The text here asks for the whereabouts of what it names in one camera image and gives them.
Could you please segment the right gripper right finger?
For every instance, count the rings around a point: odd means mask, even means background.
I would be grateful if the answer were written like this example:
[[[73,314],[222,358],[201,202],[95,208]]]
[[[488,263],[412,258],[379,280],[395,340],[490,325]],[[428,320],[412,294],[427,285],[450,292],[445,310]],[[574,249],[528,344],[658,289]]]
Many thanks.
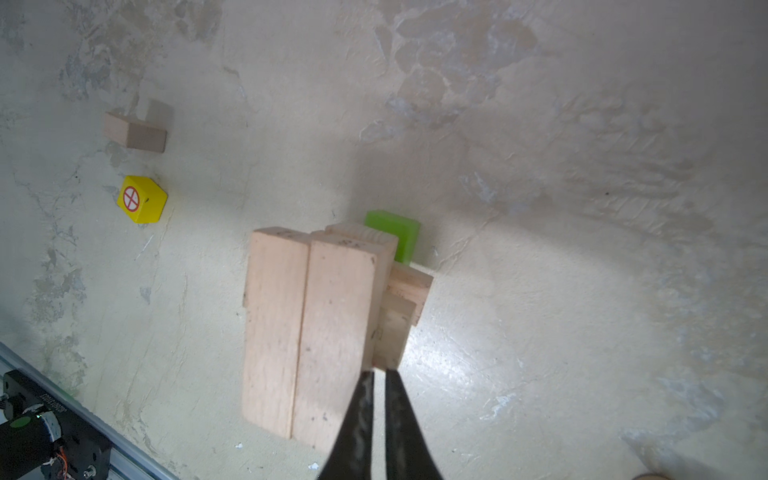
[[[442,480],[397,370],[386,371],[385,453],[389,480]]]

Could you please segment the small square wood block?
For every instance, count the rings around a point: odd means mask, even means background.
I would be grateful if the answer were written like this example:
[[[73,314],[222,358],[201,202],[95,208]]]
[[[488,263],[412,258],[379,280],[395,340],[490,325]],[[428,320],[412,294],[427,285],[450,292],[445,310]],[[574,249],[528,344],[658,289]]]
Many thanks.
[[[162,154],[174,116],[175,110],[171,105],[152,99],[148,103],[145,119],[124,115],[117,110],[106,112],[103,133],[122,147]]]

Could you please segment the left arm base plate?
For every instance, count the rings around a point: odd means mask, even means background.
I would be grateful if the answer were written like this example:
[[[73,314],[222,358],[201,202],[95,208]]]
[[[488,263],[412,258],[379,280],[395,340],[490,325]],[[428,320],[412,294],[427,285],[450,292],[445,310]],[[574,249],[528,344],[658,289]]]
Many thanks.
[[[106,479],[112,442],[22,371],[1,380],[1,477]]]

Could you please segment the yellow cube block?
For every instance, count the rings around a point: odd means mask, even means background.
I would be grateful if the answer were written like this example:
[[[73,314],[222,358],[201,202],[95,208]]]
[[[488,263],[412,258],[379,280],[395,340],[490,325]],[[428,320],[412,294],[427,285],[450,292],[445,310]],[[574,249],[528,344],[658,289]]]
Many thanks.
[[[168,200],[167,193],[151,178],[126,176],[116,204],[136,224],[157,223]]]

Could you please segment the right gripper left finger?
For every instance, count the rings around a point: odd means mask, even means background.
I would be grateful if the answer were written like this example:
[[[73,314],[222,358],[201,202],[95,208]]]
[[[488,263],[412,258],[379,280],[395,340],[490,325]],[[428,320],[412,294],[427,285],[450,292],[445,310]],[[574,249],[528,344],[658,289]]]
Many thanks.
[[[370,480],[374,373],[362,372],[330,455],[317,480]]]

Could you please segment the green wood block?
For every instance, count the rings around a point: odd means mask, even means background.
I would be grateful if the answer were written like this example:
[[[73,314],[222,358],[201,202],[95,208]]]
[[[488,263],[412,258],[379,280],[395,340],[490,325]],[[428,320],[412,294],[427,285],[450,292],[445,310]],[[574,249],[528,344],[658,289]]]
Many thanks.
[[[403,265],[410,265],[421,230],[419,221],[386,210],[370,210],[366,213],[364,225],[397,237],[394,259]]]

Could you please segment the wood block angled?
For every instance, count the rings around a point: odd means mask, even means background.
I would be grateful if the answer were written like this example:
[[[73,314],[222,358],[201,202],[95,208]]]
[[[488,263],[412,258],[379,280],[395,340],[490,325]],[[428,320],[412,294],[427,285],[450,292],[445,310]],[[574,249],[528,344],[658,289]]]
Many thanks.
[[[379,249],[382,250],[382,253],[376,257],[373,304],[363,359],[363,369],[371,370],[380,364],[380,361],[376,360],[379,356],[377,351],[380,349],[379,344],[384,336],[386,308],[391,303],[392,295],[388,292],[388,283],[399,240],[393,234],[354,222],[329,225],[325,228],[325,232],[365,244],[378,245]]]

